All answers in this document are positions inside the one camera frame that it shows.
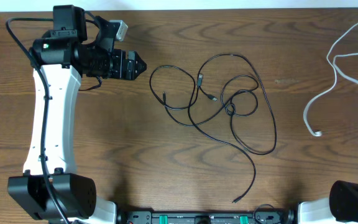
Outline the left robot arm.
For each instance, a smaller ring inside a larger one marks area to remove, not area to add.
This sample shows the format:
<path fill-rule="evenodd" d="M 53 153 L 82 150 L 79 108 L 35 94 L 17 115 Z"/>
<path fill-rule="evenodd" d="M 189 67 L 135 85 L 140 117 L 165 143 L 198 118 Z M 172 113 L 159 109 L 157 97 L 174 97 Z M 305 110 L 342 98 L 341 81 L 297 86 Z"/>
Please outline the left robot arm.
<path fill-rule="evenodd" d="M 73 150 L 76 98 L 83 77 L 135 80 L 147 68 L 135 51 L 116 49 L 127 25 L 76 6 L 53 8 L 53 28 L 24 49 L 34 69 L 32 140 L 22 175 L 8 194 L 34 220 L 124 223 L 114 202 L 100 198 L 94 180 L 78 175 Z"/>

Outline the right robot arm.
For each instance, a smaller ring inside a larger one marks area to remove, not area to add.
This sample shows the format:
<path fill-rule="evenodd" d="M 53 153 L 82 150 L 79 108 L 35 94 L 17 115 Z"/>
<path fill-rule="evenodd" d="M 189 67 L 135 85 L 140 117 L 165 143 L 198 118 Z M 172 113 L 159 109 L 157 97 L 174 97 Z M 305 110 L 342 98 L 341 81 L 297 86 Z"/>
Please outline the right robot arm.
<path fill-rule="evenodd" d="M 310 134 L 314 137 L 321 137 L 323 133 L 321 131 L 312 130 L 308 122 L 308 112 L 311 105 L 318 98 L 328 94 L 335 88 L 338 76 L 341 76 L 346 80 L 358 85 L 357 79 L 346 75 L 336 64 L 337 58 L 358 56 L 358 52 L 335 55 L 333 58 L 330 57 L 332 51 L 339 43 L 339 41 L 342 40 L 352 29 L 356 28 L 357 26 L 358 23 L 350 27 L 330 47 L 326 55 L 326 60 L 334 72 L 333 84 L 327 90 L 310 99 L 303 110 L 304 124 Z M 328 197 L 309 202 L 301 202 L 298 205 L 296 217 L 298 223 L 358 223 L 358 184 L 346 182 L 343 180 L 335 181 L 331 187 Z"/>

